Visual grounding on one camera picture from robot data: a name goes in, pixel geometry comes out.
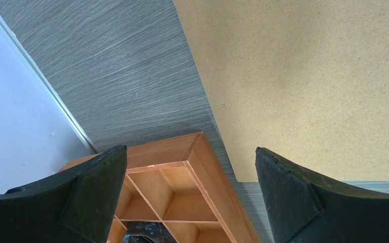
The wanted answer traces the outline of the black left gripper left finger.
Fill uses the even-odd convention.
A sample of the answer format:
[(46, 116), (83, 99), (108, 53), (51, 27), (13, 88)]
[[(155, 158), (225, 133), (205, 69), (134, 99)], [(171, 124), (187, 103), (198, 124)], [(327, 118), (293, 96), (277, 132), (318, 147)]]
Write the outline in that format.
[(118, 145), (0, 194), (0, 242), (106, 242), (126, 169)]

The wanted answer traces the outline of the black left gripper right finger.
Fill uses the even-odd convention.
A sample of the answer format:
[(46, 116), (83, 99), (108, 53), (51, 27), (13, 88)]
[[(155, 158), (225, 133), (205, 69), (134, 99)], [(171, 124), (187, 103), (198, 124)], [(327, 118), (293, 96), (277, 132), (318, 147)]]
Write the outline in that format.
[(389, 193), (356, 187), (256, 149), (275, 242), (389, 242)]

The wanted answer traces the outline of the brown cardboard backing board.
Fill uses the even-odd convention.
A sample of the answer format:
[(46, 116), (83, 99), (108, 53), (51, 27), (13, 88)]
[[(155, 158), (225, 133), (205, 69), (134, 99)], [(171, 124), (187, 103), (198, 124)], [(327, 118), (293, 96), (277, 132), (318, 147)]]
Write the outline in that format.
[(240, 182), (265, 147), (389, 181), (389, 1), (175, 1)]

